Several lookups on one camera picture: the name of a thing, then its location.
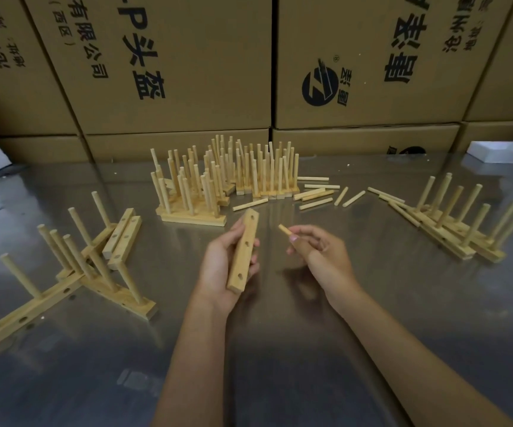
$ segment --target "hand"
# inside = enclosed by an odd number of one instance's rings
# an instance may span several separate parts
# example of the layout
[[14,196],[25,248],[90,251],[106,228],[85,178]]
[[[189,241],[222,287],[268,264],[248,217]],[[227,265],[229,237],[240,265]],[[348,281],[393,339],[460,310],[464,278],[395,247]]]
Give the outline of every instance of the hand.
[[313,225],[290,227],[292,245],[287,253],[298,252],[324,289],[330,305],[340,310],[340,303],[352,291],[361,291],[353,274],[345,243],[335,235]]
[[[225,316],[229,316],[240,296],[240,294],[235,294],[228,290],[226,286],[235,247],[244,231],[245,225],[242,218],[240,218],[228,232],[210,242],[199,271],[199,280],[197,281],[195,294],[214,303]],[[255,238],[254,247],[259,246],[260,241],[258,238]],[[257,259],[257,255],[253,254],[247,280],[260,269]]]

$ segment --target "reflective table surface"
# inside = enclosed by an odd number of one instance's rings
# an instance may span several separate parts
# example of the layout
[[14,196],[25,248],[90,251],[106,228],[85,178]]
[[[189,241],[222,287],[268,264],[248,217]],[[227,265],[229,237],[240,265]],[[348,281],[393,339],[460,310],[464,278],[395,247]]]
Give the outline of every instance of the reflective table surface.
[[[92,235],[133,207],[142,228],[127,261],[142,293],[158,304],[150,323],[84,287],[0,344],[0,426],[147,425],[153,415],[206,244],[223,228],[168,224],[155,215],[147,163],[64,164],[0,177],[0,255],[8,252],[45,290],[60,265],[37,232],[71,233],[75,207]],[[300,174],[329,176],[349,199],[368,186],[414,204],[428,177],[484,185],[489,228],[513,199],[513,165],[451,155],[307,157]],[[232,196],[232,205],[251,196]],[[468,215],[472,219],[478,207]],[[260,213],[260,274],[227,323],[225,415],[236,426],[408,426],[410,421],[351,330],[277,229],[321,225],[345,239],[367,292],[435,354],[513,418],[513,236],[508,258],[461,262],[377,199],[304,211],[292,199]],[[242,211],[223,209],[230,227]],[[118,273],[114,279],[120,283]],[[0,262],[0,318],[29,294]]]

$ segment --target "person's left hand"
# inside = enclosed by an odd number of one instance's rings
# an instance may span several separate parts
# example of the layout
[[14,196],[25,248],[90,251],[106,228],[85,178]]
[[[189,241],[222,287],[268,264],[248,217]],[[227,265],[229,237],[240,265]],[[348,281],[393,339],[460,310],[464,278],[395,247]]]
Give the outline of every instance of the person's left hand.
[[[244,231],[245,225],[241,217],[228,232],[210,242],[199,271],[196,294],[201,295],[203,299],[213,302],[225,316],[229,316],[229,313],[231,313],[240,297],[240,294],[235,294],[228,290],[226,286],[235,247]],[[255,238],[254,247],[259,246],[260,241],[258,238]],[[253,254],[251,256],[251,265],[248,269],[247,281],[259,269],[260,264],[257,261],[257,255]]]

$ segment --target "person's right arm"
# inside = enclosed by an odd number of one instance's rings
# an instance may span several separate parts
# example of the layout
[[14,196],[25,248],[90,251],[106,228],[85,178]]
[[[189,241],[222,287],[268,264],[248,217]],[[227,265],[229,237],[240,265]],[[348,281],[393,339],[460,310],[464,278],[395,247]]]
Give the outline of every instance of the person's right arm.
[[417,427],[513,426],[513,421],[428,350],[373,298],[353,274],[345,244],[325,230],[289,228],[292,246],[324,288]]

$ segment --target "logo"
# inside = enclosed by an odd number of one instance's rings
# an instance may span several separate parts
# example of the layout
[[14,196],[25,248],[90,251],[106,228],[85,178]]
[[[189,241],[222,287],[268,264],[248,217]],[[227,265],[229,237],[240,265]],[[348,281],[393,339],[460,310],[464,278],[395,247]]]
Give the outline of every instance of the logo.
[[318,58],[318,67],[310,71],[302,82],[304,100],[312,106],[324,106],[337,94],[337,73]]

